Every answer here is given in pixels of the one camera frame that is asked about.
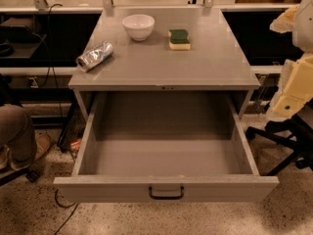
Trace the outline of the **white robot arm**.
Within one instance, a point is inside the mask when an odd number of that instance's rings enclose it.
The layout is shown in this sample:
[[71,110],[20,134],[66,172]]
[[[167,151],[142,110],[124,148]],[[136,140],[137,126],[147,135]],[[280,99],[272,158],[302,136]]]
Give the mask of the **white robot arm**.
[[270,24],[279,33],[291,32],[292,44],[303,51],[294,61],[285,60],[278,91],[266,112],[268,119],[287,119],[313,99],[313,0],[301,0]]

